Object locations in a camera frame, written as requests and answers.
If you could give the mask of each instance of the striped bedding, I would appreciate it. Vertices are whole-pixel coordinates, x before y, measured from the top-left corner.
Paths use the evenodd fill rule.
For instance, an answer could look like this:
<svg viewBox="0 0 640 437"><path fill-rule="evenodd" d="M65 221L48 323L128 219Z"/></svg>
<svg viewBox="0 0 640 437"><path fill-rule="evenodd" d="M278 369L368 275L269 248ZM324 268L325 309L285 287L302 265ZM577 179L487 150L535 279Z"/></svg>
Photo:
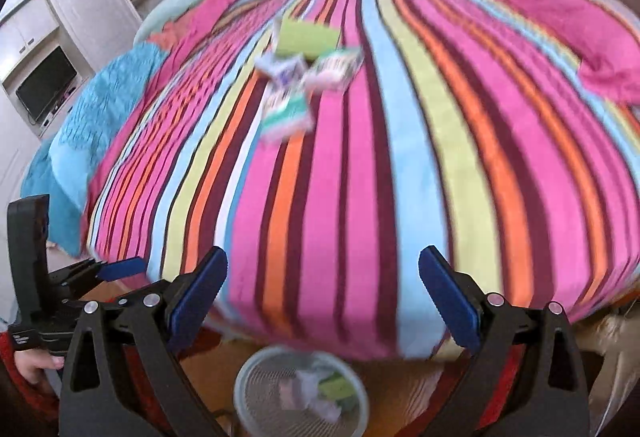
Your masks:
<svg viewBox="0 0 640 437"><path fill-rule="evenodd" d="M278 14L365 62L274 146L254 60ZM219 245L216 323L357 359L450 349L418 277L430 244L579 319L638 275L639 30L614 0L264 0L139 104L91 182L87 245L150 279Z"/></svg>

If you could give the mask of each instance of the human hand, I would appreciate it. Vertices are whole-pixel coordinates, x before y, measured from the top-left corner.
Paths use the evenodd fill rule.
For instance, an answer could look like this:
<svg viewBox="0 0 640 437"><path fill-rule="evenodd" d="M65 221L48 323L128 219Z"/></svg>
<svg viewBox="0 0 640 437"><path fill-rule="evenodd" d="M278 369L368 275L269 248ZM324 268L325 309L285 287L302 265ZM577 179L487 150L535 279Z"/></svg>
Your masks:
<svg viewBox="0 0 640 437"><path fill-rule="evenodd" d="M52 356L43 349L30 349L14 354L15 368L27 383L39 392L53 394L53 389L44 374L45 370L60 370L65 366L65 358Z"/></svg>

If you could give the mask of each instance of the silver bolt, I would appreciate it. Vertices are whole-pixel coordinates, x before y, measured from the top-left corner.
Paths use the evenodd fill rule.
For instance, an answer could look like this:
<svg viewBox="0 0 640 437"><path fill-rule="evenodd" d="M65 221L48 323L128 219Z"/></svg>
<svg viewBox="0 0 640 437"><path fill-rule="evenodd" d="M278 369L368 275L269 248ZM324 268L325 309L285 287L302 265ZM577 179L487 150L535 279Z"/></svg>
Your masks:
<svg viewBox="0 0 640 437"><path fill-rule="evenodd" d="M504 305L504 298L502 297L501 294L498 294L497 292L489 293L486 296L486 299L494 307L502 307Z"/></svg>
<svg viewBox="0 0 640 437"><path fill-rule="evenodd" d="M84 304L84 312L87 314L93 314L98 310L98 302L90 301Z"/></svg>
<svg viewBox="0 0 640 437"><path fill-rule="evenodd" d="M553 314L562 314L562 312L564 311L564 309L562 309L562 306L558 302L549 303L549 310L553 312Z"/></svg>
<svg viewBox="0 0 640 437"><path fill-rule="evenodd" d="M145 304L146 307L155 307L160 303L160 296L156 293L147 294L142 303Z"/></svg>

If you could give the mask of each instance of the flat screen tv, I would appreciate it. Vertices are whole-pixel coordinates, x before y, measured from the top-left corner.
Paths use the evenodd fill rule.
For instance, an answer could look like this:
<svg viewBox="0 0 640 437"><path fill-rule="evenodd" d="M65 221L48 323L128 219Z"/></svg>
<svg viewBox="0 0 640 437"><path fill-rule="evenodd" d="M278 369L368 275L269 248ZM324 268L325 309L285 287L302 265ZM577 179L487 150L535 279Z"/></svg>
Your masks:
<svg viewBox="0 0 640 437"><path fill-rule="evenodd" d="M40 122L75 77L76 70L62 49L57 47L24 80L16 95L33 120Z"/></svg>

